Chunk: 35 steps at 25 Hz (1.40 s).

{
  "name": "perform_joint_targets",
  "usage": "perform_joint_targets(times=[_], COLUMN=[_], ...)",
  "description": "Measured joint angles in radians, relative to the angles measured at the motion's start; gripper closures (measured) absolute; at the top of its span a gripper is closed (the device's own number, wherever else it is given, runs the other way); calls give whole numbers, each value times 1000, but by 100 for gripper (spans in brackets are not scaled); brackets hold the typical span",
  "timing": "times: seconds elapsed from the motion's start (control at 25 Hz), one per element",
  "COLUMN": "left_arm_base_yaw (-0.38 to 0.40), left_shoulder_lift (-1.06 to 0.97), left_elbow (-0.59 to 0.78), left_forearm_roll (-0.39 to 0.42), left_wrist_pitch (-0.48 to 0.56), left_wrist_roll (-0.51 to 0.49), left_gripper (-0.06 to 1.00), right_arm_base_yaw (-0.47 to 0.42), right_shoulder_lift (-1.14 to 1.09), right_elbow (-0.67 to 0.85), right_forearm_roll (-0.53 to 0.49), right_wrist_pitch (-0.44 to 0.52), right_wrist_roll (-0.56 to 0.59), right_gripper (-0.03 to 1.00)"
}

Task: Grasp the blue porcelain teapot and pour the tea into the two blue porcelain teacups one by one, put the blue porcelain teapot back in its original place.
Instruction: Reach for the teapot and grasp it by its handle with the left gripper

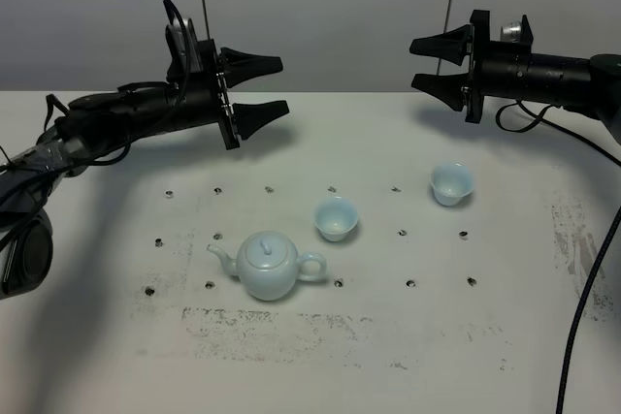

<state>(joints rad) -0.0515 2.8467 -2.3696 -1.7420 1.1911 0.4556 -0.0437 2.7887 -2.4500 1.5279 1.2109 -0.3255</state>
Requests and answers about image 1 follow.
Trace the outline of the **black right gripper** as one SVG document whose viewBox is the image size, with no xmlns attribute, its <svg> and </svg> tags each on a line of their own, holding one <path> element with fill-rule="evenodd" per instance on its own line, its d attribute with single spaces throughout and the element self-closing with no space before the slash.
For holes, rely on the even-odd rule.
<svg viewBox="0 0 621 414">
<path fill-rule="evenodd" d="M 461 65 L 471 52 L 468 74 L 416 74 L 411 87 L 429 94 L 453 111 L 467 107 L 466 121 L 478 123 L 486 97 L 563 105 L 566 84 L 562 58 L 530 52 L 504 52 L 500 40 L 490 39 L 490 13 L 473 11 L 470 24 L 426 38 L 414 39 L 413 55 L 435 57 Z"/>
</svg>

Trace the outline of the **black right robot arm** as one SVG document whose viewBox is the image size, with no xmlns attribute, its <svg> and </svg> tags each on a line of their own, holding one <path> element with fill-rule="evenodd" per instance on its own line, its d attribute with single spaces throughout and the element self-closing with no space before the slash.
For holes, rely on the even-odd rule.
<svg viewBox="0 0 621 414">
<path fill-rule="evenodd" d="M 534 35 L 522 16 L 490 36 L 490 13 L 474 10 L 470 21 L 454 30 L 412 41 L 413 55 L 435 57 L 455 65 L 468 63 L 458 75 L 417 74 L 411 87 L 444 102 L 465 120 L 479 123 L 486 97 L 534 102 L 601 121 L 620 140 L 620 56 L 588 59 L 532 52 Z"/>
</svg>

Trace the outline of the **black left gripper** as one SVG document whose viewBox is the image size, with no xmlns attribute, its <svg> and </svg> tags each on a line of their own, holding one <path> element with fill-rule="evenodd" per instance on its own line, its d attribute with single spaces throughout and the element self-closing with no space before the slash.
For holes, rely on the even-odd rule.
<svg viewBox="0 0 621 414">
<path fill-rule="evenodd" d="M 234 104 L 232 108 L 236 134 L 223 80 L 218 74 L 223 69 L 226 85 L 236 86 L 248 80 L 282 72 L 281 59 L 278 56 L 244 53 L 232 48 L 222 48 L 219 59 L 214 40 L 192 40 L 191 45 L 192 52 L 196 52 L 201 61 L 201 66 L 198 71 L 190 73 L 180 109 L 164 125 L 166 132 L 216 124 L 225 148 L 230 150 L 240 146 L 239 137 L 247 140 L 259 129 L 289 114 L 288 104 L 284 100 L 263 104 Z"/>
</svg>

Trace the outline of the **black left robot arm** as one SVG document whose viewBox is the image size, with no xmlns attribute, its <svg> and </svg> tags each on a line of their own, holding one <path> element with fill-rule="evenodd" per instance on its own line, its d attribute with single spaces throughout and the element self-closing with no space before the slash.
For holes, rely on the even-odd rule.
<svg viewBox="0 0 621 414">
<path fill-rule="evenodd" d="M 167 39 L 171 64 L 163 81 L 125 84 L 115 92 L 63 105 L 46 98 L 45 131 L 1 168 L 1 296 L 38 288 L 53 257 L 45 206 L 59 182 L 89 167 L 121 161 L 138 140 L 215 124 L 227 149 L 288 114 L 285 101 L 233 104 L 229 88 L 282 72 L 277 56 L 216 48 L 212 40 Z"/>
</svg>

